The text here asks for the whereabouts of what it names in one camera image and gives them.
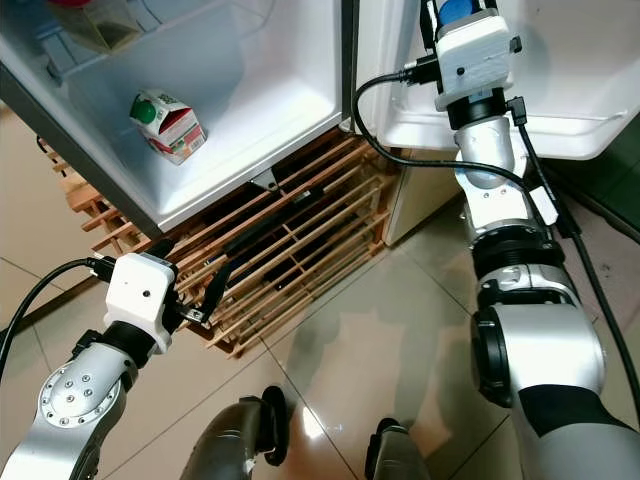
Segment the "silver metal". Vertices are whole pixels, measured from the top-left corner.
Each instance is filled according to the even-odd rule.
[[[267,168],[260,175],[253,177],[251,179],[251,183],[269,192],[277,192],[278,189],[280,188],[278,186],[276,177],[273,176],[273,172],[271,171],[270,168]]]
[[[580,307],[573,282],[567,273],[550,265],[511,265],[486,274],[478,282],[478,291],[490,280],[496,280],[503,292],[514,290],[552,290],[561,293],[575,307]]]
[[[504,334],[512,396],[535,385],[600,393],[605,355],[581,308],[569,304],[494,305]]]
[[[471,214],[471,209],[469,207],[469,203],[468,202],[465,203],[464,211],[460,216],[460,219],[465,220],[464,224],[465,224],[465,230],[467,232],[467,238],[469,239],[469,248],[473,250],[475,243],[481,237],[484,237],[485,235],[495,235],[501,229],[506,227],[522,227],[525,229],[529,229],[532,232],[539,230],[540,224],[533,217],[533,213],[530,212],[529,209],[527,209],[527,212],[529,212],[527,213],[529,218],[504,218],[491,223],[484,224],[479,227],[475,227],[472,220],[472,214]]]
[[[472,123],[458,130],[454,139],[465,162],[486,163],[515,172],[516,160],[509,135],[509,120],[504,116]],[[469,171],[472,185],[483,190],[504,185],[507,180],[493,173]]]
[[[9,457],[0,479],[93,478],[102,442],[125,408],[123,376],[135,381],[132,359],[100,343],[91,344],[51,374],[38,396],[31,429]]]
[[[520,141],[511,142],[505,117],[491,117],[462,128],[456,133],[456,143],[460,146],[458,161],[494,165],[519,177],[524,175],[527,154]],[[456,180],[467,197],[467,229],[472,240],[518,222],[539,228],[520,189],[504,177],[457,169]]]

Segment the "refrigerator door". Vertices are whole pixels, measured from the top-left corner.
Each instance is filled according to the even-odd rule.
[[[419,0],[360,1],[358,85],[425,55],[419,6]],[[640,111],[640,2],[502,0],[498,8],[523,44],[505,96],[527,102],[538,153],[576,160],[598,155]],[[385,145],[453,149],[435,95],[433,84],[379,86],[365,94],[361,110]]]
[[[46,2],[0,0],[1,95],[145,233],[178,225],[341,121],[352,0],[128,5],[142,33],[109,55],[76,44]],[[147,88],[193,107],[207,135],[179,166],[128,118]]]

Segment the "wooden rack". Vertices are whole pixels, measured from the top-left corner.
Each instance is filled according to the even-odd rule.
[[[227,288],[208,322],[185,321],[181,328],[203,337],[207,347],[239,356],[367,262],[384,248],[386,199],[396,179],[385,169],[362,140],[332,130],[274,167],[277,192],[246,187],[169,232],[178,243],[168,260],[178,266],[176,289],[187,305],[199,305],[221,267],[233,262]],[[242,262],[238,255],[227,256],[229,242],[311,191],[318,200],[263,232],[242,252]],[[119,216],[107,209],[87,224],[104,225],[113,218]],[[120,239],[123,232],[132,233],[128,225],[111,233]],[[129,250],[149,244],[145,239]]]

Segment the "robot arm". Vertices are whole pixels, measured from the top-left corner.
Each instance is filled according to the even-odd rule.
[[[447,111],[460,148],[457,165],[465,168],[456,168],[456,179],[467,200],[463,219],[479,279],[471,321],[475,383],[487,400],[511,409],[527,480],[639,478],[640,435],[599,398],[605,354],[550,234],[558,216],[553,202],[542,188],[523,189],[530,151],[512,140],[505,115],[510,110],[514,125],[523,125],[524,101],[504,98],[509,57],[522,49],[520,40],[486,0],[449,0],[440,11],[435,1],[423,0],[420,24],[430,55],[393,81],[437,82],[436,108]],[[376,144],[357,108],[354,116]],[[455,168],[439,163],[422,166]],[[502,174],[469,168],[474,164]],[[378,432],[375,479],[394,478],[398,466],[428,478],[402,433]]]
[[[207,319],[204,307],[177,301],[174,265],[149,254],[103,260],[98,275],[110,281],[107,329],[85,333],[72,359],[45,381],[31,429],[9,457],[2,480],[94,478],[102,443],[124,412],[138,370],[154,353],[167,352],[183,319]],[[213,290],[207,289],[205,300]],[[262,398],[243,398],[213,419],[182,478],[247,479],[257,453],[267,452],[266,461],[279,465],[287,445],[285,398],[271,386]]]

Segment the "black wire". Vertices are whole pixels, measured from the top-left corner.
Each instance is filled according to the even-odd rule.
[[[522,136],[522,141],[524,142],[524,146],[527,149],[527,153],[529,154],[529,158],[533,163],[538,177],[540,177],[540,181],[542,182],[542,186],[544,187],[547,195],[551,199],[553,206],[556,208],[561,217],[565,217],[564,226],[567,228],[567,232],[573,240],[574,245],[576,246],[576,250],[578,251],[578,255],[580,256],[580,260],[582,261],[582,265],[584,266],[584,270],[587,273],[587,277],[589,278],[589,283],[591,284],[591,288],[596,295],[598,300],[598,304],[602,309],[602,313],[604,314],[604,318],[609,326],[609,330],[611,331],[611,335],[613,336],[613,340],[616,344],[616,348],[620,353],[620,358],[622,359],[622,365],[624,366],[624,371],[627,375],[627,380],[629,382],[629,388],[631,389],[631,395],[633,397],[633,403],[636,409],[636,416],[638,418],[638,422],[640,424],[640,383],[638,383],[638,375],[636,373],[635,367],[633,365],[633,359],[629,354],[629,349],[627,347],[627,343],[624,340],[624,336],[620,331],[620,326],[615,319],[613,311],[611,310],[611,306],[609,305],[609,301],[607,300],[607,296],[604,293],[602,288],[602,284],[598,279],[598,274],[593,267],[593,263],[591,258],[589,257],[589,252],[587,251],[587,247],[585,246],[582,237],[580,235],[580,230],[577,228],[577,224],[569,209],[564,205],[564,203],[555,195],[553,192],[553,188],[551,184],[547,180],[547,177],[544,173],[544,169],[542,167],[542,162],[538,158],[538,155],[533,148],[533,144],[531,143],[531,139],[529,138],[529,134],[527,133],[527,129],[524,125],[520,125],[518,127],[520,131],[520,135]]]
[[[54,278],[60,276],[62,273],[71,270],[72,268],[91,266],[92,258],[82,258],[78,260],[72,260],[63,265],[60,265],[55,270],[48,273],[42,280],[40,280],[35,287],[24,297],[22,303],[16,310],[16,313],[11,318],[9,326],[4,331],[4,338],[2,339],[2,346],[0,347],[0,384],[2,383],[2,374],[4,373],[4,367],[7,363],[7,356],[9,355],[9,349],[11,348],[11,342],[16,335],[18,324],[24,318],[25,313],[29,309],[31,302],[38,296],[38,294],[46,287]]]
[[[538,220],[540,225],[545,225],[544,220],[540,215],[540,212],[537,209],[536,203],[533,201],[531,194],[529,193],[529,189],[523,178],[519,177],[515,173],[506,170],[504,168],[496,167],[494,165],[488,165],[484,163],[473,163],[473,162],[458,162],[457,160],[413,160],[410,158],[399,157],[394,155],[385,148],[380,145],[378,140],[371,135],[371,132],[367,129],[362,120],[362,116],[360,115],[360,97],[369,90],[370,88],[380,85],[383,83],[392,83],[392,82],[403,82],[407,79],[406,71],[399,71],[396,73],[389,73],[386,75],[380,75],[379,77],[372,78],[368,82],[363,83],[357,90],[353,97],[353,105],[352,105],[352,113],[353,118],[356,122],[356,125],[360,129],[362,136],[369,142],[369,144],[373,147],[373,149],[378,152],[381,156],[386,158],[387,160],[397,163],[399,165],[405,167],[429,167],[429,168],[453,168],[453,169],[462,169],[462,170],[479,170],[481,172],[493,173],[494,175],[499,175],[501,177],[506,178],[511,181],[515,185],[518,186],[525,199],[527,200],[528,205],[531,207],[533,215],[536,220]]]

